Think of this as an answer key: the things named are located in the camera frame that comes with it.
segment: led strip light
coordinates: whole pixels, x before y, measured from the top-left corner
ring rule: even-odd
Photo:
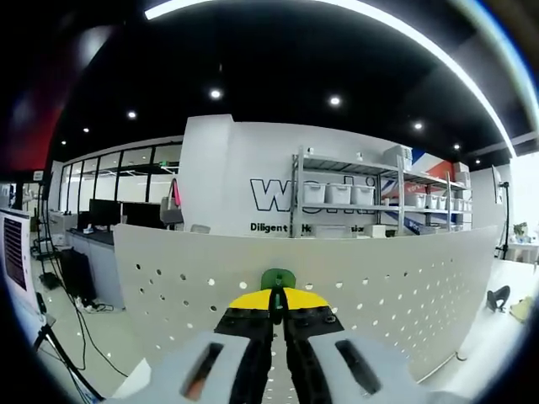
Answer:
[[[186,8],[200,3],[215,2],[217,0],[170,0],[166,3],[160,4],[156,7],[150,8],[145,12],[147,19],[155,19],[166,13],[173,12],[175,10]],[[421,34],[418,30],[412,28],[410,25],[404,23],[400,19],[393,17],[391,14],[385,13],[378,8],[372,7],[368,4],[358,2],[356,0],[312,0],[314,2],[333,4],[334,6],[347,8],[350,11],[365,15],[376,21],[379,21],[393,29],[396,29],[403,35],[408,36],[411,40],[414,40],[419,45],[423,46],[432,55],[436,56],[442,63],[444,63],[449,69],[456,74],[458,78],[464,83],[466,87],[473,93],[479,103],[485,108],[487,114],[498,128],[499,133],[504,138],[505,144],[509,149],[511,156],[516,157],[515,149],[507,130],[504,128],[504,124],[496,114],[494,107],[487,100],[479,86],[472,80],[470,76],[456,63],[449,55],[447,55],[437,44],[432,40]]]

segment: metal shelving unit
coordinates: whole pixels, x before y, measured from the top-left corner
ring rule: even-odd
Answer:
[[[303,198],[304,173],[331,173],[366,175],[375,179],[374,205],[335,205],[335,204],[306,204]],[[398,182],[398,206],[382,205],[382,179],[392,179]],[[382,212],[398,213],[398,234],[403,234],[405,212],[415,212],[425,214],[425,223],[430,224],[430,215],[433,213],[447,214],[447,223],[451,223],[452,214],[463,214],[468,212],[451,211],[451,203],[448,209],[424,209],[404,205],[404,183],[413,182],[426,185],[427,194],[430,194],[432,187],[445,189],[448,197],[451,191],[463,191],[468,188],[459,183],[450,181],[449,173],[446,173],[446,180],[431,177],[428,174],[412,173],[403,170],[403,164],[399,161],[398,167],[372,162],[346,162],[334,157],[322,157],[305,155],[300,147],[298,154],[292,156],[291,170],[291,209],[289,237],[300,237],[303,224],[303,208],[313,209],[333,209],[333,210],[362,210],[366,214],[376,215],[376,223],[382,222]]]

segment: shelf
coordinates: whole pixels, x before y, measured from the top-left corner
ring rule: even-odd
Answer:
[[[385,206],[385,205],[303,204],[303,207],[313,208],[313,209],[383,210],[387,212],[398,212],[398,206]]]
[[[404,211],[413,213],[443,213],[447,215],[447,210],[445,209],[416,208],[415,206],[404,206]]]
[[[429,208],[416,208],[415,206],[404,206],[405,212],[412,212],[412,213],[442,213],[444,215],[447,215],[447,209],[429,209]],[[464,215],[465,213],[472,213],[471,211],[465,211],[465,210],[452,210],[451,214],[455,215]]]
[[[394,173],[394,174],[391,173],[387,176],[395,180],[397,180],[398,178],[397,173]],[[403,176],[404,176],[404,181],[409,181],[411,183],[421,183],[423,185],[433,185],[436,188],[447,189],[447,181],[445,181],[442,178],[432,177],[429,174],[412,173],[410,171],[405,171],[403,173]],[[452,191],[466,191],[466,190],[469,190],[469,188],[465,187],[461,183],[451,182],[451,190]]]
[[[303,158],[303,170],[310,172],[345,173],[362,175],[382,175],[386,177],[390,173],[397,174],[396,167],[373,162],[343,162],[337,158],[322,156],[305,156]]]
[[[386,178],[398,179],[398,168],[386,164],[374,162],[344,162],[334,157],[305,156],[303,158],[303,170],[308,172],[346,173],[361,175],[382,175]],[[405,171],[404,181],[434,185],[437,188],[446,189],[447,182],[444,179],[432,177],[428,174]],[[460,183],[451,182],[451,189],[455,191],[469,190]]]

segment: white pegboard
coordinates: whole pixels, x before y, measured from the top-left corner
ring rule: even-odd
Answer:
[[[489,227],[390,239],[302,240],[119,225],[115,253],[125,306],[150,365],[197,332],[215,328],[232,300],[259,290],[266,269],[286,268],[297,288],[329,301],[345,328],[409,357],[410,372],[419,380],[467,335],[486,290],[496,236]],[[274,332],[263,402],[295,403],[282,327]]]

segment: black ceiling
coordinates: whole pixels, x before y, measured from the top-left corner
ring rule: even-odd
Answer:
[[[490,54],[489,63],[498,63],[447,2],[371,3],[450,54],[475,40]],[[129,3],[115,10],[113,22],[122,20],[122,26],[73,91],[56,128],[55,159],[182,135],[187,118],[202,114],[349,130],[450,160],[502,141],[483,107],[441,62],[357,13],[323,3],[262,0],[206,3],[146,21],[143,9]],[[86,24],[99,22],[99,13],[86,15]],[[494,82],[508,82],[500,72]],[[469,73],[481,81],[482,72]],[[498,102],[491,83],[485,93],[493,95],[510,135],[531,131],[513,89],[504,88],[505,101]],[[223,99],[210,100],[213,87],[223,90]],[[328,106],[332,94],[343,99],[338,109]],[[138,113],[136,120],[125,117],[129,109]],[[413,130],[415,120],[424,122],[422,131]],[[460,151],[452,148],[456,142]]]

